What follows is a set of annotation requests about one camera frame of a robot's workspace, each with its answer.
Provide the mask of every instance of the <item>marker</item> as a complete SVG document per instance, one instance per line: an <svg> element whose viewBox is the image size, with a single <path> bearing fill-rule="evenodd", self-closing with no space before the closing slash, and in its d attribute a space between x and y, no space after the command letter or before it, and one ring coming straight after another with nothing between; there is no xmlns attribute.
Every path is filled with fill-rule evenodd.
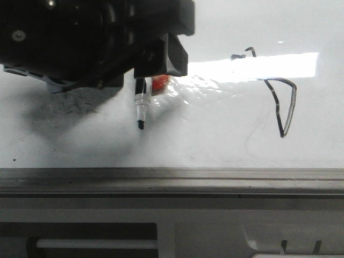
<svg viewBox="0 0 344 258"><path fill-rule="evenodd" d="M137 110L137 122L139 128L145 128L146 114L151 103L152 78L137 79L135 90L135 105Z"/></svg>

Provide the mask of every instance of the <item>red part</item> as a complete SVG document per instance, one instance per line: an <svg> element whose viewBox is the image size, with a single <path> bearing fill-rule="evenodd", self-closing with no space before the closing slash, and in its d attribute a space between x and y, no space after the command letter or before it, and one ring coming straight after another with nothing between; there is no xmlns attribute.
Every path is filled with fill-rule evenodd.
<svg viewBox="0 0 344 258"><path fill-rule="evenodd" d="M157 90L161 90L164 87L166 87L166 85L168 84L169 80L170 80L169 75L159 75L159 76L154 76L153 77L153 84L152 84L152 90L153 91L157 91Z"/></svg>

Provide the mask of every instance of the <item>white surface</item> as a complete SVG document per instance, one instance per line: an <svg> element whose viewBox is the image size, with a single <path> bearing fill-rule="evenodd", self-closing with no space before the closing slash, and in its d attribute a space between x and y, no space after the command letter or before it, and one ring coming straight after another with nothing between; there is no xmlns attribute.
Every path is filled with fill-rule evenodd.
<svg viewBox="0 0 344 258"><path fill-rule="evenodd" d="M342 168L344 2L195 2L196 35L181 37L190 75L154 98L144 132L135 121L132 75L109 98L112 90L50 96L41 82L0 73L0 167ZM228 61L249 55L250 46L263 63ZM232 76L219 76L226 64ZM298 86L286 139L270 91L253 80L262 67ZM259 77L273 76L267 73ZM284 120L290 88L274 85Z"/></svg>

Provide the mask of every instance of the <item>white rod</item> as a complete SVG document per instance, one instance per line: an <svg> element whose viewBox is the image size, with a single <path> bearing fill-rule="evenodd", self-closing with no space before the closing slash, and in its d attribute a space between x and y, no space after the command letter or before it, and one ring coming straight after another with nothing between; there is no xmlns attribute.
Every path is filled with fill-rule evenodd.
<svg viewBox="0 0 344 258"><path fill-rule="evenodd" d="M37 248L49 249L157 249L156 240L40 239Z"/></svg>

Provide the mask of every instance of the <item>metal rail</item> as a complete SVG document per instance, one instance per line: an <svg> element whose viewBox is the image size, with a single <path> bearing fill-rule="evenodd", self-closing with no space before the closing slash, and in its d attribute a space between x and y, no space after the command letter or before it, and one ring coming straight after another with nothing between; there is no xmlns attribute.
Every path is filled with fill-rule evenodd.
<svg viewBox="0 0 344 258"><path fill-rule="evenodd" d="M0 169L0 195L344 195L344 169Z"/></svg>

